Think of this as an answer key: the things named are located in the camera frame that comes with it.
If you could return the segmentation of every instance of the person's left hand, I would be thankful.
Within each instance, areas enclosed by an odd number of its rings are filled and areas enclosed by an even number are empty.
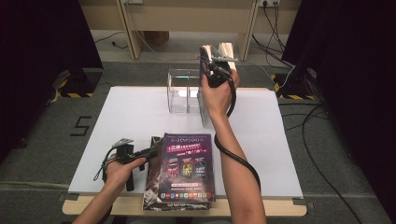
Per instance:
[[[134,168],[144,164],[146,158],[139,158],[127,164],[120,164],[117,161],[110,161],[107,166],[107,180],[104,188],[113,188],[119,193],[125,187],[125,183],[128,180],[131,172]]]

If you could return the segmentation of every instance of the hand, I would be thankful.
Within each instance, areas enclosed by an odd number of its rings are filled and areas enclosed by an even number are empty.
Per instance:
[[[110,160],[107,166],[107,180],[104,188],[112,188],[121,193],[132,170],[145,162],[146,158],[139,158],[127,164],[120,164],[117,161]]]
[[[235,70],[231,70],[231,78],[235,88],[239,85],[239,76]],[[216,115],[226,115],[227,109],[230,106],[232,95],[231,87],[226,81],[217,88],[210,88],[207,77],[203,76],[202,88],[204,95],[204,102],[210,117]]]

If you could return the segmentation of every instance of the person's right hand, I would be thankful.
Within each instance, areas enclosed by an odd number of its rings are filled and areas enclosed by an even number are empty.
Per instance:
[[[233,79],[235,88],[237,88],[239,84],[239,76],[233,69],[231,70],[231,78]],[[217,88],[211,88],[209,87],[207,77],[203,76],[202,88],[205,106],[210,117],[213,118],[216,115],[226,115],[232,100],[231,87],[229,83],[226,81]]]

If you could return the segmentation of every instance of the power outlet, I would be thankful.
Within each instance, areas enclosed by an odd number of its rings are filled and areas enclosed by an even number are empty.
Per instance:
[[[279,7],[280,4],[280,0],[260,0],[259,7],[264,6],[264,1],[267,2],[267,7],[276,7],[276,4]]]

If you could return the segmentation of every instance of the small box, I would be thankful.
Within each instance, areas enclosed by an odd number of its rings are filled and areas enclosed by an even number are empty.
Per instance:
[[[197,98],[199,85],[199,70],[169,69],[167,90],[169,112],[200,113]]]

